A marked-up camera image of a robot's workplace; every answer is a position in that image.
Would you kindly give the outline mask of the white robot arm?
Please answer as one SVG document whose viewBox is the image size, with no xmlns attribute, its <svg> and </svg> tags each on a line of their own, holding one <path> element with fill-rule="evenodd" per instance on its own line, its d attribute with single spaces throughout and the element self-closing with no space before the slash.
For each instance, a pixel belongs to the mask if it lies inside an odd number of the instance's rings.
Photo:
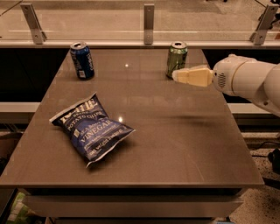
<svg viewBox="0 0 280 224">
<path fill-rule="evenodd" d="M 193 66 L 172 72 L 179 83 L 197 87 L 213 84 L 223 94 L 248 100 L 258 108 L 280 116 L 280 65 L 229 54 L 213 69 Z"/>
</svg>

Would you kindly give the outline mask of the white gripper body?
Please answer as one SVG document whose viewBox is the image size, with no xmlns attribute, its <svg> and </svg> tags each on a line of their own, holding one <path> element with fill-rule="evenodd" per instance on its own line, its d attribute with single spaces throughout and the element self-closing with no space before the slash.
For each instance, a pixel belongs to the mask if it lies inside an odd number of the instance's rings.
<svg viewBox="0 0 280 224">
<path fill-rule="evenodd" d="M 238 69 L 246 62 L 256 62 L 255 59 L 229 54 L 213 67 L 213 85 L 226 95 L 234 95 L 233 82 Z"/>
</svg>

